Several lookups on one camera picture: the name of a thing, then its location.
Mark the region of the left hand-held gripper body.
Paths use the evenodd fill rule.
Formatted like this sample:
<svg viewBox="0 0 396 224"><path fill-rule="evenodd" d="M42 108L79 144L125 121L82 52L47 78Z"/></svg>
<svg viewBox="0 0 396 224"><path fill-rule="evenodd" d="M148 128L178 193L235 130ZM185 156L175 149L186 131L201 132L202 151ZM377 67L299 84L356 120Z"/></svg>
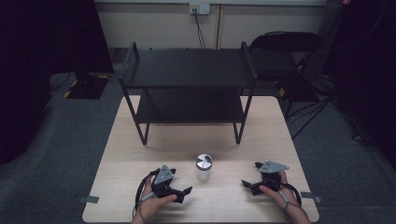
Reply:
<svg viewBox="0 0 396 224"><path fill-rule="evenodd" d="M163 198L172 194L175 194L177 191L176 189L172 189L170 184L174 178L174 175L170 172L170 169L166 164L164 164L160 169L158 174L155 175L151 189L154 194L159 197Z"/></svg>

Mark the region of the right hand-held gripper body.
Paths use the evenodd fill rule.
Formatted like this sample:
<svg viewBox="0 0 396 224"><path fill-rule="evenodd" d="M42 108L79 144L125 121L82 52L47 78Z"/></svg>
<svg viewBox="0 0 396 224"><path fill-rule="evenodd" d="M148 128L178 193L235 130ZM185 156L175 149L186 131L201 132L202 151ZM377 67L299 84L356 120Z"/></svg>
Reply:
<svg viewBox="0 0 396 224"><path fill-rule="evenodd" d="M271 190L278 191L281 182L281 176L279 172L288 169L288 165L266 160L263 163L262 168L260 169L264 186L268 187Z"/></svg>

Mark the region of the glass jar with silver lid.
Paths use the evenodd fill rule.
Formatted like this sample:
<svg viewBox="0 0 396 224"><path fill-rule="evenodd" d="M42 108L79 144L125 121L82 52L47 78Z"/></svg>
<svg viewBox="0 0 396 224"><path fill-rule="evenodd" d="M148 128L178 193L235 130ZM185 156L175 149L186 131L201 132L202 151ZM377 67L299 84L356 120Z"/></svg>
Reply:
<svg viewBox="0 0 396 224"><path fill-rule="evenodd" d="M210 178L213 161L210 155L200 154L196 158L196 177L200 181L207 181Z"/></svg>

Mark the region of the person's right hand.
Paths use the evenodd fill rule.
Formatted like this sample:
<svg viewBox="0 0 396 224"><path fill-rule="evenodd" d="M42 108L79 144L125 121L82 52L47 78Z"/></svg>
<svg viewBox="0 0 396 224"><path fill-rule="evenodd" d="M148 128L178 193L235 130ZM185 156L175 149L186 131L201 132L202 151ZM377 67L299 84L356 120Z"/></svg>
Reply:
<svg viewBox="0 0 396 224"><path fill-rule="evenodd" d="M289 217L297 217L304 211L298 204L292 190L284 187L284 185L288 183L286 173L284 171L280 171L279 173L281 176L282 186L278 191L273 191L264 185L260 186L260 190L270 196Z"/></svg>

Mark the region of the person's left hand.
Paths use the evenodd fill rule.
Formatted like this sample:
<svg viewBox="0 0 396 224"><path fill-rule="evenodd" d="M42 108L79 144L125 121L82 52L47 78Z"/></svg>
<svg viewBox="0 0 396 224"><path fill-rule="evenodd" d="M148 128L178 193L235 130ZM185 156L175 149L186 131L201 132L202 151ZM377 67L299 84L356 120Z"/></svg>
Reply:
<svg viewBox="0 0 396 224"><path fill-rule="evenodd" d="M163 198L152 196L138 206L134 217L139 216L149 221L164 205L173 202L176 198L176 195L169 195Z"/></svg>

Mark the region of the black box with yellow label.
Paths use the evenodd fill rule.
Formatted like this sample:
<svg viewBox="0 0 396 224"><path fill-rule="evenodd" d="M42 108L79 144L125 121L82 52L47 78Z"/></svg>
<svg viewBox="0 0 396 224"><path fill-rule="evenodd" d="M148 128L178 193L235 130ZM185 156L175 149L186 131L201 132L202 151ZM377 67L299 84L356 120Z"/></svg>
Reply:
<svg viewBox="0 0 396 224"><path fill-rule="evenodd" d="M288 102L318 101L312 84L303 78L282 80L276 83L276 87L281 98Z"/></svg>

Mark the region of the black folding chair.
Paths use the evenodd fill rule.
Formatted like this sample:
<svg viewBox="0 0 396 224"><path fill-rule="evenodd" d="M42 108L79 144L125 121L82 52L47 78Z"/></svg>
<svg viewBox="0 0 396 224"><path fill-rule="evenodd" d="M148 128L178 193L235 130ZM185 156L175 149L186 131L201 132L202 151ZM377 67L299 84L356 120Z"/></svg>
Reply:
<svg viewBox="0 0 396 224"><path fill-rule="evenodd" d="M310 32L275 31L256 37L248 51L256 69L257 80L276 84L282 80L303 78L308 59L321 43L322 38ZM295 102L288 103L285 118L289 116Z"/></svg>

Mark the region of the black two-tier metal rack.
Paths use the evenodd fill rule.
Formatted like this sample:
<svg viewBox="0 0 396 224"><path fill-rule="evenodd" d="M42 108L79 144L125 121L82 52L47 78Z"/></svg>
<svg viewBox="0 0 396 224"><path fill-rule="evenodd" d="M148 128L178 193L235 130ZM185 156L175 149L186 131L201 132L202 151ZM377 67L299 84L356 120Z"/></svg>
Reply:
<svg viewBox="0 0 396 224"><path fill-rule="evenodd" d="M143 144L152 123L231 123L239 143L258 76L242 43L238 49L128 48L119 83Z"/></svg>

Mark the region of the black stand base striped tape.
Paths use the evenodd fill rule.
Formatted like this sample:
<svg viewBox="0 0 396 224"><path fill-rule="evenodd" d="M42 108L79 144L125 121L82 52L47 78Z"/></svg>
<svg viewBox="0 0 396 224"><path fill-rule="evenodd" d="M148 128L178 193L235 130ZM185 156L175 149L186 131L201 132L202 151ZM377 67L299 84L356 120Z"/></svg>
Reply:
<svg viewBox="0 0 396 224"><path fill-rule="evenodd" d="M64 94L64 98L98 100L110 79L109 75L77 74L76 79Z"/></svg>

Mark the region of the black curtain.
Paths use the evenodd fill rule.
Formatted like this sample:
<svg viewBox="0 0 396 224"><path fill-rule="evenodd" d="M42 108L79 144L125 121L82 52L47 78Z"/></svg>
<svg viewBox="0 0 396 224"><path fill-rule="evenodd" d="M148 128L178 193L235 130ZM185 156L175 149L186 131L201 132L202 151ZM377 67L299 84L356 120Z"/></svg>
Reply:
<svg viewBox="0 0 396 224"><path fill-rule="evenodd" d="M352 0L345 6L327 68L396 169L396 0Z"/></svg>
<svg viewBox="0 0 396 224"><path fill-rule="evenodd" d="M0 0L0 165L29 147L64 72L113 72L94 0Z"/></svg>

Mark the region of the beige wall conduit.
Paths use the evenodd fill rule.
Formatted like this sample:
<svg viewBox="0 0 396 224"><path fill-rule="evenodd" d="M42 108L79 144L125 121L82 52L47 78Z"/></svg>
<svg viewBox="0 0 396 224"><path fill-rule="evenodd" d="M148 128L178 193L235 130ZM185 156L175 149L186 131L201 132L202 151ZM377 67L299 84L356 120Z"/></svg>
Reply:
<svg viewBox="0 0 396 224"><path fill-rule="evenodd" d="M222 28L222 16L223 15L223 6L217 5L216 8L216 35L215 35L215 49L220 49L220 41L221 41L221 28Z"/></svg>

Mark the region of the white wall socket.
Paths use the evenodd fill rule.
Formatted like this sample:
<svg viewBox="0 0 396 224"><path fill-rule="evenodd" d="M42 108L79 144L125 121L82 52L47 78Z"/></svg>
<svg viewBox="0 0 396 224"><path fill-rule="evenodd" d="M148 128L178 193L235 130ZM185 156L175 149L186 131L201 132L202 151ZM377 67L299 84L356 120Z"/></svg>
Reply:
<svg viewBox="0 0 396 224"><path fill-rule="evenodd" d="M191 15L208 15L210 13L210 4L190 3L189 12Z"/></svg>

